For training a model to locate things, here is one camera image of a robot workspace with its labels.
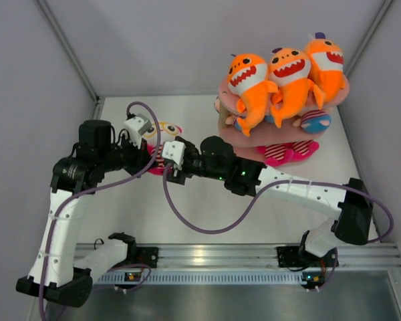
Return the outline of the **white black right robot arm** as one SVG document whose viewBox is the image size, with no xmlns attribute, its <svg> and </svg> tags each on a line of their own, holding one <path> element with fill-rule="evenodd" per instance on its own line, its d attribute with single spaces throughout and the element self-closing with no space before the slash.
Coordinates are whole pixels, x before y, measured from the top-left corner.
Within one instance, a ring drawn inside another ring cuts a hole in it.
<svg viewBox="0 0 401 321">
<path fill-rule="evenodd" d="M 301 238 L 296 254 L 303 265 L 315 265 L 339 246 L 369 242 L 372 201 L 359 179 L 339 185 L 294 177 L 237 156 L 218 136 L 204 139 L 200 148 L 178 137 L 164 143 L 161 156 L 166 165 L 165 183 L 183 185 L 193 176 L 214 179 L 233 194 L 254 201 L 267 195 L 326 215 L 325 222 Z"/>
</svg>

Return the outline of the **white pink glasses plush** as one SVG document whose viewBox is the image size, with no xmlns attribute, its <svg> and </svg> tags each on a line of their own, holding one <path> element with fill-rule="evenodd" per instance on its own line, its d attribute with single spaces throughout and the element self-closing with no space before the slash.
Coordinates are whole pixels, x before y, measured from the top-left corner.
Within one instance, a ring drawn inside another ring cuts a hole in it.
<svg viewBox="0 0 401 321">
<path fill-rule="evenodd" d="M 143 139 L 147 143 L 147 149 L 150 155 L 155 153 L 157 147 L 157 136 L 160 134 L 160 146 L 156 155 L 155 164 L 148 170 L 153 175 L 162 176 L 164 172 L 164 159 L 162 158 L 162 147 L 165 142 L 173 141 L 182 134 L 182 128 L 176 124 L 165 121 L 158 121 L 159 127 L 155 123 L 143 134 Z"/>
</svg>

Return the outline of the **orange shark plush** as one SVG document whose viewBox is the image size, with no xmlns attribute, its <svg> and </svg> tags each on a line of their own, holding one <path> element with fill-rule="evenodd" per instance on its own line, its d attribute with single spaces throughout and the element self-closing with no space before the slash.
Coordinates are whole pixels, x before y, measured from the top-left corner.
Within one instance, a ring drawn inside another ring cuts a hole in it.
<svg viewBox="0 0 401 321">
<path fill-rule="evenodd" d="M 277 84 L 278 92 L 271 97 L 271 115 L 276 127 L 298 115 L 306 105 L 309 93 L 313 93 L 321 110 L 325 94 L 309 79 L 311 61 L 309 56 L 295 48 L 276 48 L 269 60 L 269 79 Z"/>
<path fill-rule="evenodd" d="M 311 62 L 309 79 L 324 93 L 323 104 L 329 104 L 346 88 L 344 53 L 336 42 L 320 31 L 315 32 L 304 52 Z"/>
<path fill-rule="evenodd" d="M 237 124 L 241 132 L 249 137 L 251 130 L 263 121 L 270 95 L 278 92 L 276 83 L 269 79 L 267 62 L 257 54 L 233 54 L 227 74 L 227 88 L 239 97 L 236 111 L 244 114 Z"/>
</svg>

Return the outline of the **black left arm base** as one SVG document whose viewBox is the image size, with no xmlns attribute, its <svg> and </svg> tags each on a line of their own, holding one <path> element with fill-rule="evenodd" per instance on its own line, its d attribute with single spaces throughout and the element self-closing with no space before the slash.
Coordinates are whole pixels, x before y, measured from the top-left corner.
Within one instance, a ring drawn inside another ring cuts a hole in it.
<svg viewBox="0 0 401 321">
<path fill-rule="evenodd" d="M 142 263 L 157 268 L 159 249 L 157 247 L 137 247 L 133 263 Z"/>
</svg>

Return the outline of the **doll plush striped shirt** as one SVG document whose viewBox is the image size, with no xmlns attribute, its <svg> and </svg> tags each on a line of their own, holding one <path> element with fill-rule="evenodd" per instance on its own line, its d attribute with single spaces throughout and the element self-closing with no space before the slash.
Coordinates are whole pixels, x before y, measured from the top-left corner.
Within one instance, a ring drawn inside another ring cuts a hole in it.
<svg viewBox="0 0 401 321">
<path fill-rule="evenodd" d="M 304 113 L 293 122 L 293 127 L 300 127 L 308 134 L 319 134 L 331 125 L 331 116 L 322 110 L 312 110 Z"/>
</svg>

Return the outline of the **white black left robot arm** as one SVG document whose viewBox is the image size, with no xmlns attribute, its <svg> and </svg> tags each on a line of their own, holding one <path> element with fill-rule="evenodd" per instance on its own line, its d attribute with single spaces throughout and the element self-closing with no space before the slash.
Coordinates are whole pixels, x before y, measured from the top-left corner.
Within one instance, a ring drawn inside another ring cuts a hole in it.
<svg viewBox="0 0 401 321">
<path fill-rule="evenodd" d="M 63 306 L 81 307 L 93 285 L 110 269 L 130 267 L 138 258 L 135 238 L 113 233 L 101 248 L 76 260 L 78 237 L 88 205 L 106 173 L 125 170 L 132 178 L 150 167 L 143 134 L 152 126 L 138 115 L 124 123 L 114 141 L 114 127 L 105 120 L 87 120 L 79 127 L 72 153 L 53 167 L 47 224 L 35 263 L 19 278 L 16 290 Z"/>
</svg>

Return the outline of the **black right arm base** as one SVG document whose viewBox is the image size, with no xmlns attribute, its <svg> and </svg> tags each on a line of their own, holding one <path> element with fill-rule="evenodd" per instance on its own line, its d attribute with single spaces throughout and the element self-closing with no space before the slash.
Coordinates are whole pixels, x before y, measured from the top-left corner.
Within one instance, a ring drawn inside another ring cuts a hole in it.
<svg viewBox="0 0 401 321">
<path fill-rule="evenodd" d="M 299 255 L 298 246 L 277 247 L 277 260 L 280 268 L 287 268 L 293 272 L 300 272 L 309 267 L 307 261 Z"/>
</svg>

